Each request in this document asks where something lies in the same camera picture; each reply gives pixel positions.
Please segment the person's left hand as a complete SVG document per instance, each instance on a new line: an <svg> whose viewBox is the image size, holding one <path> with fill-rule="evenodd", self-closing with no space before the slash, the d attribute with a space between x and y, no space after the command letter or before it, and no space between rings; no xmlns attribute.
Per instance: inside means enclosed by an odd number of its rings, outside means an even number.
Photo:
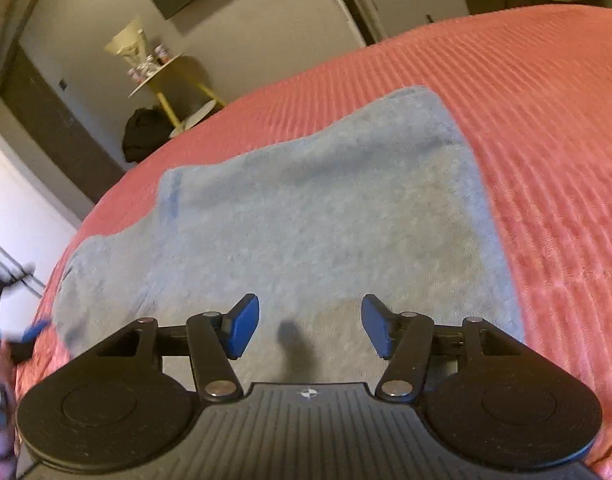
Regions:
<svg viewBox="0 0 612 480"><path fill-rule="evenodd" d="M15 410L15 367L10 345L0 342L0 479L16 476Z"/></svg>

